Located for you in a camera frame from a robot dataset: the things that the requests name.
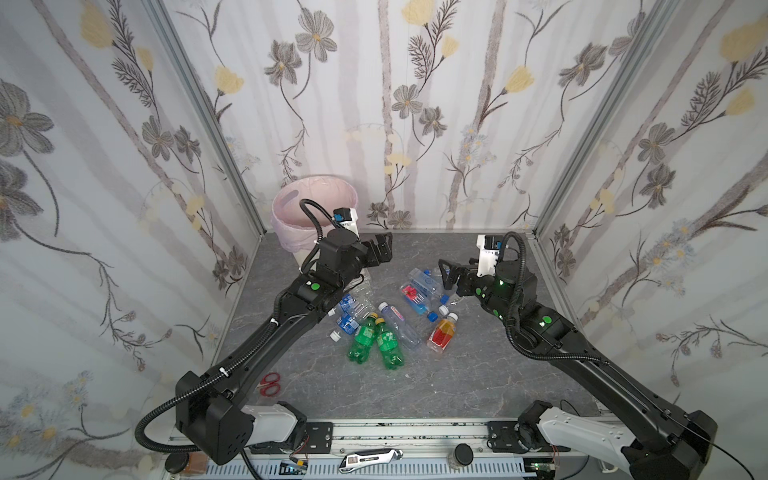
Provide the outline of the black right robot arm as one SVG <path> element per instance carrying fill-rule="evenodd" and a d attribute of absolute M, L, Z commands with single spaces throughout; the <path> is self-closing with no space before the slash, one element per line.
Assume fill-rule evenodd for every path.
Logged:
<path fill-rule="evenodd" d="M 537 278 L 526 266 L 523 237 L 492 239 L 495 261 L 441 259 L 443 285 L 472 297 L 499 320 L 522 356 L 551 364 L 579 383 L 618 419 L 612 426 L 533 402 L 506 434 L 516 454 L 558 446 L 606 462 L 634 479 L 697 479 L 709 463 L 718 425 L 701 410 L 687 412 L 631 377 L 594 347 L 565 316 L 536 299 Z"/>

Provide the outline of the orange red liquid bottle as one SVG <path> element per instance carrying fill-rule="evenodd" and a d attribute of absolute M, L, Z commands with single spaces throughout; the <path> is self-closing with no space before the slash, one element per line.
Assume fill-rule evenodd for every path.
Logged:
<path fill-rule="evenodd" d="M 458 316 L 455 313 L 442 318 L 428 339 L 428 347 L 436 352 L 444 352 L 456 333 L 457 322 Z"/>

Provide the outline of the tall clear blue bottle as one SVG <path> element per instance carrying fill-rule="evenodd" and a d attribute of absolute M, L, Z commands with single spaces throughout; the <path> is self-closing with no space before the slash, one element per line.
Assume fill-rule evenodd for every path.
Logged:
<path fill-rule="evenodd" d="M 378 310 L 387 324 L 397 333 L 400 342 L 411 350 L 421 345 L 421 337 L 414 327 L 407 322 L 404 315 L 387 302 L 381 302 Z"/>

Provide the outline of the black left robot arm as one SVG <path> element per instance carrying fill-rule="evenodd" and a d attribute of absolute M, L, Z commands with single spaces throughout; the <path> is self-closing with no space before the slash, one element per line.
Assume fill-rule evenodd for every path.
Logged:
<path fill-rule="evenodd" d="M 305 333 L 325 318 L 366 268 L 391 261 L 393 236 L 372 240 L 341 225 L 336 213 L 312 199 L 299 202 L 316 240 L 298 276 L 275 298 L 268 319 L 224 360 L 204 374 L 186 373 L 173 398 L 147 413 L 136 425 L 136 442 L 147 450 L 172 455 L 201 451 L 218 465 L 246 457 L 257 420 L 244 406 L 257 381 Z M 151 439 L 146 429 L 168 411 L 187 445 Z"/>

